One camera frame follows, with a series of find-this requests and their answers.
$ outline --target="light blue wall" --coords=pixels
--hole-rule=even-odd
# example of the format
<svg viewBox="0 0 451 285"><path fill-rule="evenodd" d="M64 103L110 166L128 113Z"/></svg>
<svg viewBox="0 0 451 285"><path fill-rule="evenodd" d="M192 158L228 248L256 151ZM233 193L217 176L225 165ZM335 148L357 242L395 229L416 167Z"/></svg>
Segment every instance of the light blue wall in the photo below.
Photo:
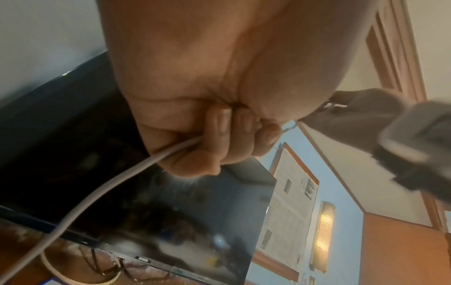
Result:
<svg viewBox="0 0 451 285"><path fill-rule="evenodd" d="M313 209L312 223L307 236L303 267L306 275L315 277L315 285L355 285L358 284L360 272L360 249L362 245L363 213L343 188L340 181L326 165L315 148L310 144L299 128L285 133L279 143L287 142L301 160L319 180L319 191ZM276 149L267 154L262 164L269 169ZM315 225L319 215L321 201L328 201L336 206L332 243L329 251L327 273L310 271L309 258L313 245ZM248 281L258 285L293 284L280 276L252 264Z"/></svg>

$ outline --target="wire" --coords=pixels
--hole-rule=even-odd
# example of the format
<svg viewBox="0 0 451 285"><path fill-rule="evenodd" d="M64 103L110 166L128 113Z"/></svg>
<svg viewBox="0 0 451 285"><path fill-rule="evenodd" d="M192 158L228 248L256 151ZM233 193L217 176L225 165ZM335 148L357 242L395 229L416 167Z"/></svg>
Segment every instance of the wire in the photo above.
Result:
<svg viewBox="0 0 451 285"><path fill-rule="evenodd" d="M64 283L68 284L68 285L111 285L114 282L116 282L116 280L119 278L119 276L121 275L121 272L119 271L118 273L116 273L116 275L109 281L103 282L103 283L83 283L83 282L79 282L79 281L75 281L73 279L70 279L66 276L64 276L61 272L59 272L58 270L56 270L55 267L53 267L53 265L50 264L50 262L48 261L45 252L41 252L40 254L41 257L41 261L44 264L44 266L48 269L48 271L50 271L53 275L55 275L59 280L63 281ZM115 256L111 256L111 258L113 258L113 261L116 263L117 266L120 266L119 263L119 259Z"/></svg>
<svg viewBox="0 0 451 285"><path fill-rule="evenodd" d="M96 202L100 197L108 193L111 189L118 186L122 182L132 178L133 176L141 173L148 167L158 163L160 160L166 158L167 156L178 152L182 149L185 149L190 146L197 145L202 140L201 137L196 137L194 139L186 140L182 143L179 143L175 146L169 147L135 166L127 169L121 174L113 177L102 186L97 188L94 192L89 194L86 198L84 198L78 205L75 206L55 227L55 229L48 234L45 238L43 238L34 248L32 248L26 255L24 255L16 264L14 264L11 268L9 268L3 275L0 277L0 285L4 285L8 280L10 280L14 275L16 275L20 270L22 270L28 263L30 263L36 256L42 253L49 245L52 244L55 240L57 240L69 226L75 221L78 216L83 213L90 205Z"/></svg>

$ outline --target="fingernail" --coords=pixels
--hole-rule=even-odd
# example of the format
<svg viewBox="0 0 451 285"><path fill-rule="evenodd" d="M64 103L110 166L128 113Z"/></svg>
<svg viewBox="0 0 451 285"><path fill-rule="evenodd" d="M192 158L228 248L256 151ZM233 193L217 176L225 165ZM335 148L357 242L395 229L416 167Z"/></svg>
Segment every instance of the fingernail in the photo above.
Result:
<svg viewBox="0 0 451 285"><path fill-rule="evenodd" d="M252 132L256 123L256 117L251 112L241 115L241 127L245 132Z"/></svg>
<svg viewBox="0 0 451 285"><path fill-rule="evenodd" d="M216 123L218 124L218 131L221 134L226 134L229 131L231 118L231 109L223 109L219 112Z"/></svg>
<svg viewBox="0 0 451 285"><path fill-rule="evenodd" d="M281 131L271 131L266 134L264 140L267 146L274 144L277 140L279 140L281 136Z"/></svg>

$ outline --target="poster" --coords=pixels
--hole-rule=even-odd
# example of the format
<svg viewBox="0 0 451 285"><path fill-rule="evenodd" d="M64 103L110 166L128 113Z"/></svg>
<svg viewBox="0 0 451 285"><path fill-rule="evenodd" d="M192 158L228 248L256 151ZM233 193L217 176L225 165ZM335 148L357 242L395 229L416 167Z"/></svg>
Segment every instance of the poster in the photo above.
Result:
<svg viewBox="0 0 451 285"><path fill-rule="evenodd" d="M318 184L284 148L277 179L257 243L257 250L297 271L318 193Z"/></svg>

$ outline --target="gray cord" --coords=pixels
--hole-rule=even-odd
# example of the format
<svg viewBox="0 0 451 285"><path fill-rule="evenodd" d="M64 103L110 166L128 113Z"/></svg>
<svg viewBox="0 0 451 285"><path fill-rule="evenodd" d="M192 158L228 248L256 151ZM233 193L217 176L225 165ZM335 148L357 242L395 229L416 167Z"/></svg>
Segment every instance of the gray cord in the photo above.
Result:
<svg viewBox="0 0 451 285"><path fill-rule="evenodd" d="M94 192L89 194L86 198L84 198L78 205L75 206L55 227L55 229L45 236L34 248L32 248L26 255L24 255L14 266L9 268L5 273L0 277L0 285L4 285L8 280L10 280L14 275L16 275L20 270L22 270L28 263L30 263L36 256L38 256L41 252L43 252L49 245L51 245L55 240L57 240L69 226L75 221L78 216L83 213L90 205L96 202L100 197L105 195L108 191L118 186L122 182L132 178L133 176L141 173L148 167L158 163L160 160L166 158L167 156L178 152L182 149L185 149L190 146L197 145L202 140L201 137L196 137L194 139L189 139L182 143L179 143L175 146L169 147L135 166L127 169L116 177L110 179L102 186L97 188Z"/></svg>

